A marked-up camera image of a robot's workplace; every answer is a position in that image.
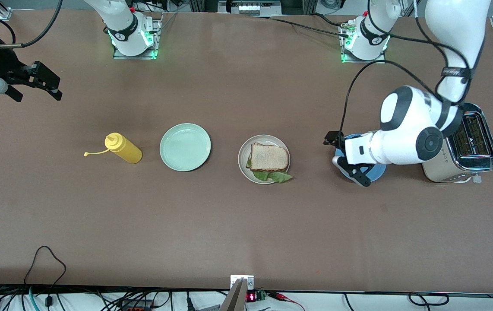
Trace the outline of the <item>beige chrome toaster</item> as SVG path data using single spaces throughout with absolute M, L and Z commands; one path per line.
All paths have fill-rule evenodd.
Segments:
M 482 182 L 482 174 L 493 171 L 493 136 L 478 105 L 460 106 L 458 129 L 442 144 L 441 152 L 422 164 L 425 176 L 437 183 Z

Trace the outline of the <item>green plate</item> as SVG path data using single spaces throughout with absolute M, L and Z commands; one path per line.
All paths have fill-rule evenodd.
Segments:
M 162 161 L 174 171 L 194 171 L 210 156 L 212 142 L 208 132 L 197 124 L 183 123 L 170 128 L 160 142 Z

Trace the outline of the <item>blue plate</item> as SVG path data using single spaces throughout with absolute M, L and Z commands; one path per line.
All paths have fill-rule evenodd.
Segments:
M 340 165 L 338 165 L 339 157 L 344 157 L 344 153 L 340 149 L 336 149 L 335 156 L 332 159 L 333 165 L 335 165 L 342 173 L 342 175 L 344 175 L 347 179 L 357 183 L 355 179 L 351 178 L 349 174 L 343 168 L 341 168 Z M 383 176 L 386 171 L 386 167 L 387 165 L 373 165 L 371 167 L 369 165 L 366 165 L 365 167 L 360 168 L 360 172 L 363 173 L 372 183 Z

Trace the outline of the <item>green lettuce leaf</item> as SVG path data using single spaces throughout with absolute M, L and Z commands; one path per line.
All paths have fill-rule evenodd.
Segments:
M 252 172 L 254 181 L 260 181 L 262 183 L 284 183 L 293 179 L 287 171 L 276 171 L 273 169 L 253 169 L 252 159 L 248 158 L 245 167 Z

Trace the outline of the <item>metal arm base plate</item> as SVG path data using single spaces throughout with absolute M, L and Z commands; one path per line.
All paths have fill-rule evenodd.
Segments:
M 339 33 L 346 35 L 339 38 L 343 63 L 368 63 L 385 59 L 384 51 L 390 37 L 371 32 L 368 33 L 369 37 L 366 37 L 363 32 L 363 20 L 363 16 L 358 16 L 338 27 Z
M 114 47 L 113 59 L 115 60 L 154 60 L 158 56 L 160 43 L 161 20 L 146 16 L 140 12 L 134 12 L 136 17 L 135 30 L 130 33 L 126 41 L 119 41 L 122 37 L 117 33 L 116 37 L 111 33 L 111 43 Z

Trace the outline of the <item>bread slice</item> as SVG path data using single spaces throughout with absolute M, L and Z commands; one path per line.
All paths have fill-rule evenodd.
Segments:
M 251 145 L 251 171 L 286 171 L 290 162 L 289 153 L 279 146 L 254 143 Z

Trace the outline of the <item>metal rack structure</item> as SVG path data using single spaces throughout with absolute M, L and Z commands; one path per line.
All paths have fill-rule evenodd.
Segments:
M 185 0 L 197 13 L 229 13 L 247 16 L 310 15 L 319 0 Z

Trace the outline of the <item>beige plate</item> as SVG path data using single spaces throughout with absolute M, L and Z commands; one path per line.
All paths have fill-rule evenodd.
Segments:
M 289 152 L 288 148 L 286 147 L 284 142 L 282 142 L 282 140 L 278 139 L 275 136 L 266 135 L 266 134 L 253 136 L 253 137 L 249 138 L 241 146 L 241 148 L 239 150 L 239 154 L 238 154 L 238 165 L 239 165 L 239 168 L 241 170 L 241 173 L 243 173 L 243 175 L 247 179 L 249 179 L 249 181 L 252 181 L 253 183 L 256 183 L 256 184 L 266 185 L 266 184 L 281 183 L 281 181 L 275 181 L 275 180 L 271 179 L 270 178 L 272 175 L 271 173 L 269 174 L 270 176 L 268 176 L 268 178 L 266 180 L 258 179 L 255 176 L 254 172 L 250 168 L 247 167 L 247 165 L 249 163 L 251 163 L 249 161 L 249 159 L 251 158 L 250 156 L 252 153 L 252 145 L 255 143 L 258 143 L 258 144 L 261 144 L 264 146 L 274 146 L 274 147 L 282 148 L 286 152 L 286 155 L 288 158 L 287 165 L 285 166 L 284 172 L 288 173 L 288 168 L 290 167 L 290 152 Z

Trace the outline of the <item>yellow squeeze bottle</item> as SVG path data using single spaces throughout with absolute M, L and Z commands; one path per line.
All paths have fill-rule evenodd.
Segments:
M 141 149 L 120 133 L 110 133 L 107 135 L 104 139 L 104 145 L 106 147 L 105 150 L 96 153 L 85 152 L 83 156 L 88 157 L 90 155 L 110 152 L 132 165 L 140 162 L 143 158 Z

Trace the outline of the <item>grey aluminium bar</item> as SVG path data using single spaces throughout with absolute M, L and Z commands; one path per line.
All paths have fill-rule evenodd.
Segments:
M 225 297 L 225 300 L 221 303 L 218 311 L 246 311 L 245 301 L 248 285 L 248 278 L 237 278 L 233 282 L 227 297 Z

